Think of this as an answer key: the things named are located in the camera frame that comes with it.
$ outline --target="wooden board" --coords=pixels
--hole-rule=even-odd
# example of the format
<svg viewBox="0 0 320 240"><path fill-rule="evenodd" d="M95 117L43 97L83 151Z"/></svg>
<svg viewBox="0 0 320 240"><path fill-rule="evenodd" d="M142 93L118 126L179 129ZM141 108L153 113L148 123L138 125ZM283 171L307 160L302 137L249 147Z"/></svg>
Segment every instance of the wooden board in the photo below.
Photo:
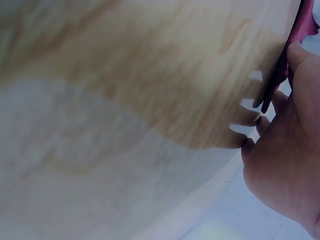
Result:
<svg viewBox="0 0 320 240"><path fill-rule="evenodd" d="M241 164L214 147L252 125L299 3L1 2L0 234L179 238Z"/></svg>

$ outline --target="red fabric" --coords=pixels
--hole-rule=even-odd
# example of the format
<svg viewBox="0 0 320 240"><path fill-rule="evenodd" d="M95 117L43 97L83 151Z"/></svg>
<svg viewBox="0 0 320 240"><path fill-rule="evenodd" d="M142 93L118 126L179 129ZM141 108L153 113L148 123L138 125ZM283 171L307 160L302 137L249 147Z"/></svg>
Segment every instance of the red fabric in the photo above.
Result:
<svg viewBox="0 0 320 240"><path fill-rule="evenodd" d="M279 85L289 78L291 88L293 87L293 72L289 69L287 62L287 48L293 41L302 42L308 35L316 35L318 33L319 26L313 17L313 7L315 0L302 0L301 6L296 17L295 23L292 27L289 39L284 47L284 50L277 62L274 69L270 83L266 89L266 93L263 98L262 112L266 113L270 105L274 92L278 89Z"/></svg>

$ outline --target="white floor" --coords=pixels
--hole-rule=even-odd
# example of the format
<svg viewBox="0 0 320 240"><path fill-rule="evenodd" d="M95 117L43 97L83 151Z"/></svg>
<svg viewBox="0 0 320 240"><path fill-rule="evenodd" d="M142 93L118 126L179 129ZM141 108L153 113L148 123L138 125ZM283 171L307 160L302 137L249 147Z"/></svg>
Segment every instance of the white floor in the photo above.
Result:
<svg viewBox="0 0 320 240"><path fill-rule="evenodd" d="M320 23L320 0L314 15ZM303 44L320 55L320 34L307 37ZM290 93L285 83L281 90ZM279 215L259 202L247 189L240 169L223 196L199 224L181 240L311 240L297 223Z"/></svg>

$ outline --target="hand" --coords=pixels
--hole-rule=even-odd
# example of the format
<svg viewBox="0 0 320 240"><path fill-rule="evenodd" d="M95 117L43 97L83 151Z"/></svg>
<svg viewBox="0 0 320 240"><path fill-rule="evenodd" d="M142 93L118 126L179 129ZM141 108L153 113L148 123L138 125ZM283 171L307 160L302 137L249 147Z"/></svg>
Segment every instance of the hand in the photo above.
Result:
<svg viewBox="0 0 320 240"><path fill-rule="evenodd" d="M244 142L243 175L264 204L320 239L320 57L294 42L287 59L293 91L274 94L274 120L261 117L260 139Z"/></svg>

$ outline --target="fingernail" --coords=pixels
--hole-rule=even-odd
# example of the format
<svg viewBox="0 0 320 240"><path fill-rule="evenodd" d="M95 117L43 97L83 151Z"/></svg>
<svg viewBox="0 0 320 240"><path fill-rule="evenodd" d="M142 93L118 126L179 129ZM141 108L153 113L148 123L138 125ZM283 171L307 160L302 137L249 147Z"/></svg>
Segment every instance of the fingernail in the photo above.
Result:
<svg viewBox="0 0 320 240"><path fill-rule="evenodd" d="M258 123L258 122L260 121L261 117L262 117L262 114L259 113L259 115L254 119L253 122L254 122L254 123Z"/></svg>
<svg viewBox="0 0 320 240"><path fill-rule="evenodd" d="M254 145L255 145L255 141L252 138L246 138L243 141L241 147L242 148L252 148L252 146L254 146Z"/></svg>

